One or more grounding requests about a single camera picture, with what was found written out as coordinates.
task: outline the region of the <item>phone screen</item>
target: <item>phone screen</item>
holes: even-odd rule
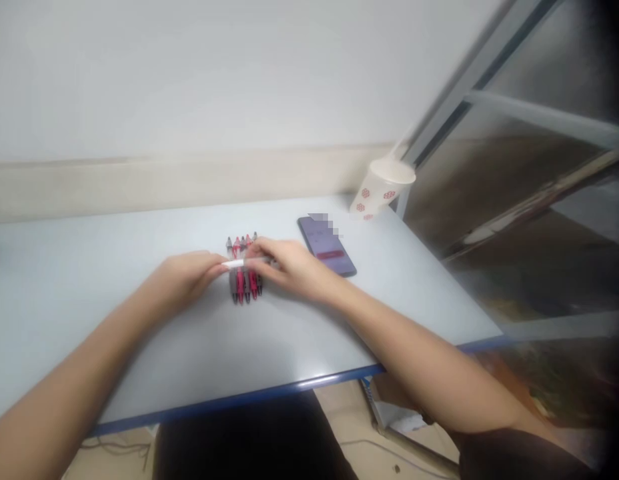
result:
[[[298,219],[298,225],[305,237],[307,248],[314,257],[342,277],[351,277],[356,274],[356,268],[350,256],[345,252],[338,236],[332,232],[327,220],[303,217]]]

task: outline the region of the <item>person's left hand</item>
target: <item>person's left hand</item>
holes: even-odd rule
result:
[[[168,257],[125,302],[151,323],[189,307],[207,286],[227,271],[225,257],[207,250]]]

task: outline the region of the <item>cable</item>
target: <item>cable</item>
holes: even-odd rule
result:
[[[102,448],[108,454],[114,455],[116,457],[120,457],[121,455],[129,455],[130,453],[138,453],[138,457],[144,460],[143,472],[145,471],[145,468],[147,468],[147,458],[149,457],[150,447],[151,443],[132,443],[130,445],[124,445],[116,442],[104,442],[101,440],[100,437],[96,437],[95,445],[81,445],[81,449],[83,450]],[[118,448],[124,451],[110,450],[111,448]]]
[[[423,473],[427,473],[428,475],[431,475],[432,477],[436,477],[436,478],[440,478],[443,480],[454,480],[450,477],[444,477],[443,475],[439,475],[438,473],[434,473],[432,471],[429,470],[425,470],[423,467],[420,467],[419,465],[416,465],[414,462],[407,460],[405,457],[402,457],[401,455],[399,455],[396,452],[393,452],[392,450],[384,447],[383,445],[380,445],[379,443],[373,442],[372,440],[352,440],[349,442],[343,442],[343,443],[339,443],[339,445],[341,445],[341,447],[345,447],[347,445],[356,445],[357,443],[370,443],[372,445],[375,445],[376,447],[379,447],[381,450],[385,450],[388,453],[391,453],[392,455],[394,455],[395,457],[400,458],[402,461],[409,463],[412,467],[420,470]]]

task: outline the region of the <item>paper cup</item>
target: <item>paper cup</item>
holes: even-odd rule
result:
[[[406,163],[388,157],[374,160],[352,202],[350,216],[363,220],[373,219],[381,208],[415,180],[414,168]]]

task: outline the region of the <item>wall baseboard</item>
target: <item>wall baseboard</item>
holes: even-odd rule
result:
[[[0,223],[349,193],[389,147],[0,163]]]

